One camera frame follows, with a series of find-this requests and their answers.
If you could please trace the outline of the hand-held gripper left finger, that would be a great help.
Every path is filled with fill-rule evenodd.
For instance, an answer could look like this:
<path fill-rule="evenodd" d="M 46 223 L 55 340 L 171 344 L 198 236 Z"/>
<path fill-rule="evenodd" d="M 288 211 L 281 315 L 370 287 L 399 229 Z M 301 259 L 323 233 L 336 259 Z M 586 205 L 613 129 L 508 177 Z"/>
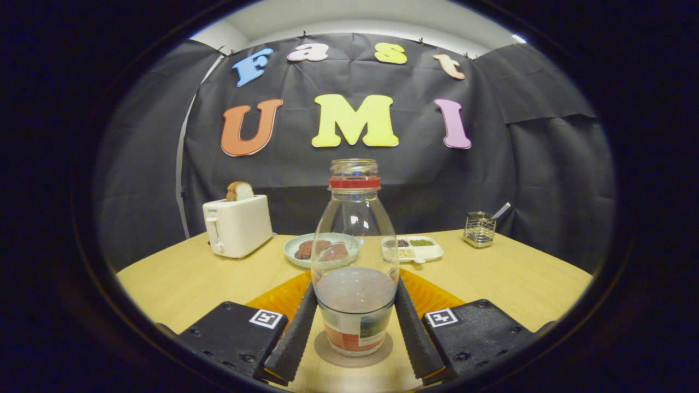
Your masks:
<path fill-rule="evenodd" d="M 289 385 L 311 333 L 317 300 L 303 273 L 246 305 L 224 301 L 178 334 L 178 341 L 227 369 Z"/>

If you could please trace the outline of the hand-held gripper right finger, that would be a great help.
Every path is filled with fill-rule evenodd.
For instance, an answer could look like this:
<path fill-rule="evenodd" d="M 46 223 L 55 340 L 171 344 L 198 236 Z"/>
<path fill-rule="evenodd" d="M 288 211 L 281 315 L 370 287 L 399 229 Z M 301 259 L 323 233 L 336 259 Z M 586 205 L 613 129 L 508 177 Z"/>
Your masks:
<path fill-rule="evenodd" d="M 490 382 L 551 328 L 531 331 L 487 299 L 462 301 L 404 269 L 395 310 L 414 375 L 424 383 Z"/>

